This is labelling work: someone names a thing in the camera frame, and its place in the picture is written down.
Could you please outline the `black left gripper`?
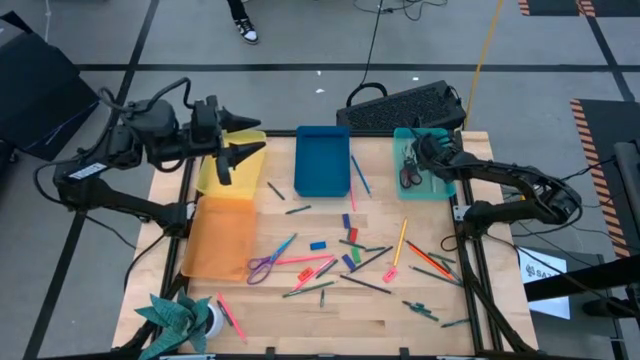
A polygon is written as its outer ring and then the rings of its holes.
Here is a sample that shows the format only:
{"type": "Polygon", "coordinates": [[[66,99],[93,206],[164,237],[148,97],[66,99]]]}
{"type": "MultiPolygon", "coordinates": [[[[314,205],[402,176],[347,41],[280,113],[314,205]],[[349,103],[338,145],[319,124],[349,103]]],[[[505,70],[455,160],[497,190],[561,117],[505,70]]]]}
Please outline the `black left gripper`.
{"type": "Polygon", "coordinates": [[[219,123],[221,135],[219,137],[218,145],[200,145],[193,141],[192,142],[202,148],[206,155],[215,157],[216,171],[220,183],[222,185],[230,185],[231,176],[229,173],[229,166],[236,168],[245,159],[263,149],[266,146],[266,143],[264,141],[246,144],[230,143],[229,146],[225,148],[223,130],[227,133],[243,131],[259,126],[261,121],[254,118],[235,115],[223,107],[219,111],[219,123]]]}

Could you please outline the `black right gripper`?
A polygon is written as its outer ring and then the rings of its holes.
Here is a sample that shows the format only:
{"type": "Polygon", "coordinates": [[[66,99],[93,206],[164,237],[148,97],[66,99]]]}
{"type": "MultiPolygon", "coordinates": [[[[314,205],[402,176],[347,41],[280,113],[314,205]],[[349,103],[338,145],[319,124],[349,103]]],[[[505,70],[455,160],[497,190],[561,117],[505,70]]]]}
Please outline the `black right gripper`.
{"type": "Polygon", "coordinates": [[[418,170],[450,172],[452,156],[453,146],[448,138],[441,141],[433,134],[424,134],[407,143],[407,157],[413,159],[418,170]]]}

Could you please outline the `black and red scissors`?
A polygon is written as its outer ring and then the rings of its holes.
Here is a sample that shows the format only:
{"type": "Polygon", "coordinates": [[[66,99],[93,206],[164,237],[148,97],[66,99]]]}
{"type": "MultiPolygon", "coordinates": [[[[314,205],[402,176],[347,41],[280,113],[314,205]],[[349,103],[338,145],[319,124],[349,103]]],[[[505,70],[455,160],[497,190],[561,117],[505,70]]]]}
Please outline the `black and red scissors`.
{"type": "Polygon", "coordinates": [[[405,158],[399,171],[399,182],[402,189],[418,186],[423,178],[419,173],[418,165],[413,158],[405,158]]]}

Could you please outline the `yellow plastic bin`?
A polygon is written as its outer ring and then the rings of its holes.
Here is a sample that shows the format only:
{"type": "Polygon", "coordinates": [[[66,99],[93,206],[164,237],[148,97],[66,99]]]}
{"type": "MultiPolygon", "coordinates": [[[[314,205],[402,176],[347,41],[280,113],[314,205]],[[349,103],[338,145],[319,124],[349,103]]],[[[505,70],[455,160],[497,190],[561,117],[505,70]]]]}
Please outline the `yellow plastic bin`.
{"type": "Polygon", "coordinates": [[[201,194],[214,198],[251,200],[256,191],[265,156],[266,149],[262,148],[231,170],[230,185],[222,185],[219,182],[215,158],[206,156],[200,167],[195,188],[201,194]]]}

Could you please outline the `blue plastic bin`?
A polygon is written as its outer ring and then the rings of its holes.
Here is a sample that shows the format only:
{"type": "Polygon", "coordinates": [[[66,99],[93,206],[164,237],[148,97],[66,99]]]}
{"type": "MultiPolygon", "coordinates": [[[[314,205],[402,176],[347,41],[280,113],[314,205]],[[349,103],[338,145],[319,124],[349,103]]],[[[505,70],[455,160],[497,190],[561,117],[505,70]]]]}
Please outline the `blue plastic bin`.
{"type": "Polygon", "coordinates": [[[345,197],[350,191],[350,130],[296,129],[294,189],[301,197],[345,197]]]}

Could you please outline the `orange plastic bin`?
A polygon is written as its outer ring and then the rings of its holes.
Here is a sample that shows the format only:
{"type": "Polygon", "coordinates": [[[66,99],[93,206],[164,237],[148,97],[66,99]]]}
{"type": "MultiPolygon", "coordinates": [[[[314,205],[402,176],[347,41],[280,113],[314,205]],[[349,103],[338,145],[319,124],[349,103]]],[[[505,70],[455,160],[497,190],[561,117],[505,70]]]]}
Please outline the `orange plastic bin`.
{"type": "Polygon", "coordinates": [[[181,273],[197,279],[243,281],[256,237],[252,200],[201,197],[181,273]]]}

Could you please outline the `orange pencil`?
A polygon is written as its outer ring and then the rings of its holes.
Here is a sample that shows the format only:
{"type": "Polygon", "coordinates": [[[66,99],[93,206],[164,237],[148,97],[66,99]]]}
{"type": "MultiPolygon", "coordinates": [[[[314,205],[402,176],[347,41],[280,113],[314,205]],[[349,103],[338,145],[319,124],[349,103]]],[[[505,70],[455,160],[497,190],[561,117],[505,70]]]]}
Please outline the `orange pencil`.
{"type": "Polygon", "coordinates": [[[434,267],[435,269],[437,269],[442,275],[444,275],[447,279],[449,280],[454,280],[454,277],[451,275],[450,271],[448,271],[443,265],[440,265],[439,263],[437,263],[431,256],[429,256],[427,253],[425,253],[424,251],[422,251],[421,249],[419,249],[415,244],[413,244],[411,241],[409,240],[404,240],[409,248],[416,253],[417,255],[419,255],[421,258],[423,258],[426,262],[428,262],[432,267],[434,267]]]}

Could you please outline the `dark brown pencil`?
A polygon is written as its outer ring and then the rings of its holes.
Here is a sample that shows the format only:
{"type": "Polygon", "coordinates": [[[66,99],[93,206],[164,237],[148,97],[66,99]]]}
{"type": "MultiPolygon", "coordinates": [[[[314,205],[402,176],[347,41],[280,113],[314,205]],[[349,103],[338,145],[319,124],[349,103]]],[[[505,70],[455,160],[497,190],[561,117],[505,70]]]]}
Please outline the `dark brown pencil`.
{"type": "Polygon", "coordinates": [[[426,276],[429,276],[431,278],[437,279],[439,281],[442,281],[442,282],[445,282],[445,283],[448,283],[448,284],[452,284],[452,285],[455,285],[455,286],[458,286],[458,287],[463,287],[463,284],[461,282],[459,282],[459,281],[450,280],[450,279],[448,279],[446,277],[443,277],[443,276],[440,276],[440,275],[436,275],[434,273],[431,273],[431,272],[429,272],[427,270],[424,270],[424,269],[421,269],[419,267],[415,267],[415,266],[411,266],[411,265],[409,265],[408,267],[413,271],[416,271],[416,272],[421,273],[423,275],[426,275],[426,276]]]}

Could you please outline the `purple and blue scissors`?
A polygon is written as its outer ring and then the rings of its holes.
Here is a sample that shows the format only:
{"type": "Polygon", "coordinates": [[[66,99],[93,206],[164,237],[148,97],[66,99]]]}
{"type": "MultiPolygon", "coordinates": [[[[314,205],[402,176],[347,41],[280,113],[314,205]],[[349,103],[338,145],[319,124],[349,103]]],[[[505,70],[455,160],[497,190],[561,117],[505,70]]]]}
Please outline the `purple and blue scissors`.
{"type": "Polygon", "coordinates": [[[284,241],[271,255],[260,258],[252,258],[247,267],[250,270],[247,277],[248,285],[257,285],[263,282],[270,274],[276,260],[281,254],[288,248],[288,246],[296,239],[297,233],[291,235],[286,241],[284,241]]]}

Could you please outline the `navy blue pencil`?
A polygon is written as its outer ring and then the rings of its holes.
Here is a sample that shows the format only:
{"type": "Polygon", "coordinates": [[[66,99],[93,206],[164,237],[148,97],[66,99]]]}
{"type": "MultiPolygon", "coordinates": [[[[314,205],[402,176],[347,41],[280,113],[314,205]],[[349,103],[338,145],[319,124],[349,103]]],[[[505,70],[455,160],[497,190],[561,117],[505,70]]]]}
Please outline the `navy blue pencil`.
{"type": "Polygon", "coordinates": [[[388,290],[388,289],[373,285],[373,284],[365,282],[365,281],[361,281],[361,280],[352,278],[352,277],[347,276],[347,275],[340,274],[339,277],[341,279],[344,279],[344,280],[349,281],[349,282],[354,283],[354,284],[358,284],[358,285],[367,287],[369,289],[373,289],[373,290],[376,290],[376,291],[379,291],[379,292],[382,292],[382,293],[385,293],[385,294],[389,294],[389,295],[393,294],[393,292],[388,290]]]}

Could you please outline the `teal plastic bin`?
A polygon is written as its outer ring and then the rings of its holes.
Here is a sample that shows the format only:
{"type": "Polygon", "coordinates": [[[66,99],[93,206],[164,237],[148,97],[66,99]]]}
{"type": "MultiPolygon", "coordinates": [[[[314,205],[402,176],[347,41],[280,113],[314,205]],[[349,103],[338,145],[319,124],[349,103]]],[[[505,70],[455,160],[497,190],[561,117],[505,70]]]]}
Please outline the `teal plastic bin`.
{"type": "Polygon", "coordinates": [[[432,172],[426,170],[427,173],[431,173],[434,176],[434,182],[436,184],[436,191],[431,192],[427,183],[427,177],[424,175],[424,182],[420,186],[412,186],[409,189],[402,189],[399,182],[399,171],[403,165],[404,148],[408,142],[414,141],[417,135],[433,134],[444,141],[445,138],[449,139],[449,134],[446,130],[440,128],[396,128],[393,133],[393,161],[396,172],[396,190],[397,196],[400,200],[424,200],[424,201],[445,201],[448,200],[456,193],[456,186],[454,183],[447,183],[441,178],[434,175],[432,172]]]}

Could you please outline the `black perforated case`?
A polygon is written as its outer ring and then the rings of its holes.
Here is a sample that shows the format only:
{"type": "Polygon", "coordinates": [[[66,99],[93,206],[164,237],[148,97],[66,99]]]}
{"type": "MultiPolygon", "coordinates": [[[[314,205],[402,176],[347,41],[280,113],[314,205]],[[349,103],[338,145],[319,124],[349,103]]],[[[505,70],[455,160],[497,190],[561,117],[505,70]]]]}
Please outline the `black perforated case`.
{"type": "Polygon", "coordinates": [[[443,80],[391,95],[380,83],[363,83],[348,96],[346,106],[336,112],[340,126],[391,132],[399,127],[452,130],[461,126],[465,118],[457,90],[443,80]],[[368,88],[379,90],[382,96],[353,104],[354,97],[368,88]]]}

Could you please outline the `person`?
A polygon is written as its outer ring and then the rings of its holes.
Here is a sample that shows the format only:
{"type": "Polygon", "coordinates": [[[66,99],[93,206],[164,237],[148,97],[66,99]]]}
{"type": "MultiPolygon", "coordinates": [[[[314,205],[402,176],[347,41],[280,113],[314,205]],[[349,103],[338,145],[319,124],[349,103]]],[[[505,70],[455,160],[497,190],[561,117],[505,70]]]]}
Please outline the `person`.
{"type": "Polygon", "coordinates": [[[248,16],[243,0],[227,0],[233,22],[243,40],[255,45],[259,42],[259,36],[255,26],[248,16]]]}

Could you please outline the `white paper sign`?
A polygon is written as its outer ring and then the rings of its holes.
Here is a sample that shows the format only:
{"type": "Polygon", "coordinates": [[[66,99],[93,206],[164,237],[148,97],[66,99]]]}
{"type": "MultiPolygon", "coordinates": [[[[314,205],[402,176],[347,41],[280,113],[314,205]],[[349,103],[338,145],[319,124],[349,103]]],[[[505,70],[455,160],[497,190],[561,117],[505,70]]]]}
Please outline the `white paper sign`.
{"type": "MultiPolygon", "coordinates": [[[[563,258],[527,248],[518,248],[517,254],[521,279],[524,284],[553,277],[567,271],[567,261],[563,258]]],[[[529,300],[528,306],[532,312],[564,320],[571,319],[568,296],[537,301],[529,300]]]]}

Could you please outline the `white plant pot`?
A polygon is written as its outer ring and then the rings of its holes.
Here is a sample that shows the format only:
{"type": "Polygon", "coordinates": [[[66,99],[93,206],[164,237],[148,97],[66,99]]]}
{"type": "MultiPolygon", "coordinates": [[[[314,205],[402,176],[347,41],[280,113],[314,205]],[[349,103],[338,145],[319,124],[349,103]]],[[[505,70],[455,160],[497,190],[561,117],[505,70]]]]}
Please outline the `white plant pot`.
{"type": "Polygon", "coordinates": [[[216,337],[224,327],[226,319],[219,309],[219,307],[213,303],[208,304],[208,316],[206,319],[205,337],[216,337]]]}

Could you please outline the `black hazard-striped floor mat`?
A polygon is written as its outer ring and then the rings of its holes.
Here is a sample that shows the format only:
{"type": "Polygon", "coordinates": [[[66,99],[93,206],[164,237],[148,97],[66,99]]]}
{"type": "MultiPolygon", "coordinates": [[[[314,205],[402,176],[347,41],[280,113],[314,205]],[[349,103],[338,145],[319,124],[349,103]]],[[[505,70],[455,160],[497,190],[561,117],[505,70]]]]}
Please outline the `black hazard-striped floor mat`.
{"type": "Polygon", "coordinates": [[[640,103],[572,99],[570,108],[614,254],[640,254],[640,229],[614,159],[616,143],[640,138],[640,103]]]}
{"type": "Polygon", "coordinates": [[[517,0],[525,16],[640,17],[640,0],[517,0]]]}

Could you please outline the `teal fabric plant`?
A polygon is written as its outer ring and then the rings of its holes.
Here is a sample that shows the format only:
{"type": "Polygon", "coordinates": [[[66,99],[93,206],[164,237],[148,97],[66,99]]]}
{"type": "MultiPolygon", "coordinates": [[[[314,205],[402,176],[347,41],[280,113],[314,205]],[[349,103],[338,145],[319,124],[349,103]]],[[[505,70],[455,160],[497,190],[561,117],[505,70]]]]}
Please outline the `teal fabric plant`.
{"type": "Polygon", "coordinates": [[[207,348],[206,326],[210,297],[197,301],[179,290],[177,301],[150,296],[151,306],[135,312],[163,328],[162,334],[144,349],[138,360],[151,360],[162,353],[174,350],[188,341],[193,349],[204,354],[207,348]]]}

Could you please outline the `black desk beam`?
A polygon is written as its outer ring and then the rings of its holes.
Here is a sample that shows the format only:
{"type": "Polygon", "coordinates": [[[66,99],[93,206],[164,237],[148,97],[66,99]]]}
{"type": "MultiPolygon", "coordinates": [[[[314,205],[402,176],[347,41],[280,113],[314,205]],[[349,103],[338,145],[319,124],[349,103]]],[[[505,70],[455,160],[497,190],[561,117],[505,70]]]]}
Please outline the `black desk beam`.
{"type": "Polygon", "coordinates": [[[633,283],[640,283],[640,255],[529,282],[524,289],[528,300],[538,301],[633,283]]]}

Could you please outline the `large black box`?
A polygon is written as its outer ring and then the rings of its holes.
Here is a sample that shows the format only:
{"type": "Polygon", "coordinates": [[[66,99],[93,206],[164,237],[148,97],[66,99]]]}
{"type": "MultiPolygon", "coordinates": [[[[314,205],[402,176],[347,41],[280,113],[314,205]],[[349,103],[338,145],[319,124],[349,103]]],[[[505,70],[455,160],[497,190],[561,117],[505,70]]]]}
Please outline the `large black box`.
{"type": "Polygon", "coordinates": [[[60,49],[15,12],[0,15],[0,140],[51,161],[98,103],[60,49]]]}

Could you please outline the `grey padded bar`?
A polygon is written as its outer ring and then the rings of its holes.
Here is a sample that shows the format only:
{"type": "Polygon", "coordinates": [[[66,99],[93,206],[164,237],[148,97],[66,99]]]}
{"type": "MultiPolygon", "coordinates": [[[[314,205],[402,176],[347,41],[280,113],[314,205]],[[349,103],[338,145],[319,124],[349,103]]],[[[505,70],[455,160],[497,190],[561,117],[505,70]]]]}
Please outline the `grey padded bar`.
{"type": "Polygon", "coordinates": [[[631,210],[640,221],[640,139],[616,143],[614,153],[631,210]]]}

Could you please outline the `black stand base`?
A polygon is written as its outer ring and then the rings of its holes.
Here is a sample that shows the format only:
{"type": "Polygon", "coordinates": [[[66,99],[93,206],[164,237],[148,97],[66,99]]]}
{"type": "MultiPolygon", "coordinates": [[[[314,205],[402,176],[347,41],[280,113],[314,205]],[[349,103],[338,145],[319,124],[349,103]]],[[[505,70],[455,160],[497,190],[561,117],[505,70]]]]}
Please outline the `black stand base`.
{"type": "Polygon", "coordinates": [[[586,302],[581,309],[585,314],[594,317],[621,319],[640,316],[640,310],[635,309],[628,299],[616,297],[586,302]]]}

